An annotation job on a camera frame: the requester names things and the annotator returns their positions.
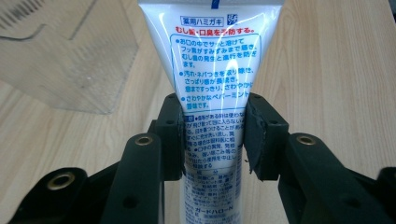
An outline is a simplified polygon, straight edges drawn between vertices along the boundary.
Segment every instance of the transparent plastic box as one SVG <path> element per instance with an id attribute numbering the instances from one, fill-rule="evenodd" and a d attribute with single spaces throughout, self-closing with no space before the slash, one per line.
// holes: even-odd
<path id="1" fill-rule="evenodd" d="M 0 0 L 0 78 L 50 106 L 113 112 L 136 52 L 118 0 Z"/>

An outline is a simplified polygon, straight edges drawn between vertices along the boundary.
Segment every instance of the white toothpaste tube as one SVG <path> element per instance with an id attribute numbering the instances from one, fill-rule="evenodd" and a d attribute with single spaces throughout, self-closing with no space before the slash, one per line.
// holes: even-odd
<path id="1" fill-rule="evenodd" d="M 180 222 L 242 223 L 245 107 L 283 0 L 139 0 L 183 107 Z"/>

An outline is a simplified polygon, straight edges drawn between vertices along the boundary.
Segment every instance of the metal screw hole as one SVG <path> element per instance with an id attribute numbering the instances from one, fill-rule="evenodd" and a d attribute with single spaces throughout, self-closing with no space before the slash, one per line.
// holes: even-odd
<path id="1" fill-rule="evenodd" d="M 150 136 L 142 136 L 134 141 L 139 146 L 146 146 L 152 143 L 152 138 Z"/>
<path id="2" fill-rule="evenodd" d="M 297 141 L 301 144 L 308 145 L 308 146 L 313 146 L 314 144 L 317 143 L 313 138 L 308 137 L 308 136 L 303 136 L 303 135 L 298 136 Z"/>
<path id="3" fill-rule="evenodd" d="M 71 172 L 58 174 L 53 177 L 47 184 L 50 190 L 64 189 L 75 181 L 76 177 Z"/>

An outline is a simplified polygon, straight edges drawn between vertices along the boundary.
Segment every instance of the wood grain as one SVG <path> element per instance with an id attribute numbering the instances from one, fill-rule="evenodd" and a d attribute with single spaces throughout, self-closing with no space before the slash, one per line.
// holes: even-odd
<path id="1" fill-rule="evenodd" d="M 0 82 L 0 223 L 50 171 L 92 175 L 119 160 L 172 92 L 136 1 L 123 3 L 139 51 L 113 114 L 53 109 Z M 347 168 L 376 177 L 396 165 L 395 59 L 388 0 L 289 0 L 253 91 L 292 133 L 318 136 Z M 276 182 L 244 169 L 244 223 L 287 223 Z M 179 222 L 178 194 L 177 182 L 166 183 L 166 223 Z"/>

